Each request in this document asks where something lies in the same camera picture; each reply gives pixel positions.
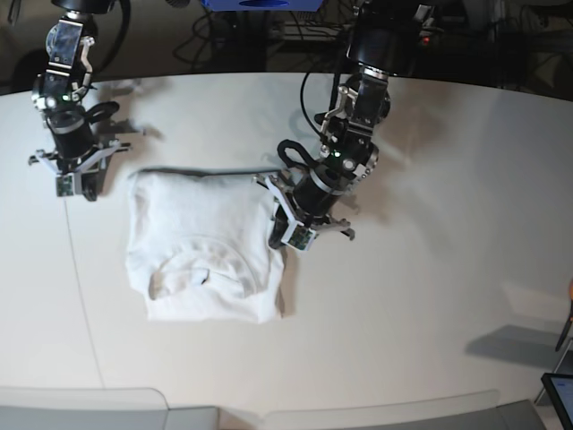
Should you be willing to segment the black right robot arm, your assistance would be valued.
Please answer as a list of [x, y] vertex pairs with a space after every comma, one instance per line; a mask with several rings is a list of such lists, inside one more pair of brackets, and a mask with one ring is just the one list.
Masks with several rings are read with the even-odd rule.
[[36, 150], [28, 163], [39, 163], [52, 172], [57, 196], [81, 195], [95, 202], [113, 155], [131, 149], [128, 142], [96, 132], [97, 124], [119, 111], [117, 102], [99, 102], [90, 108], [82, 104], [97, 72], [90, 61], [98, 41], [94, 17], [111, 12], [115, 3], [54, 1], [53, 5], [64, 14], [47, 34], [47, 67], [34, 82], [31, 100], [55, 148]]

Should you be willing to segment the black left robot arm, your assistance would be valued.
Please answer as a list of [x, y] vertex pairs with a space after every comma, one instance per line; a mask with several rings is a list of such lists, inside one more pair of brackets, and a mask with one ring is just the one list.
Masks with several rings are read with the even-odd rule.
[[379, 149], [373, 135], [389, 113], [389, 78], [410, 70], [436, 6], [434, 1], [357, 3], [346, 59], [359, 71], [345, 82], [333, 80], [329, 109], [316, 117], [319, 157], [284, 140], [278, 156], [286, 167], [265, 179], [276, 204], [271, 248], [306, 251], [327, 231], [355, 237], [348, 220], [332, 217], [332, 208], [375, 169]]

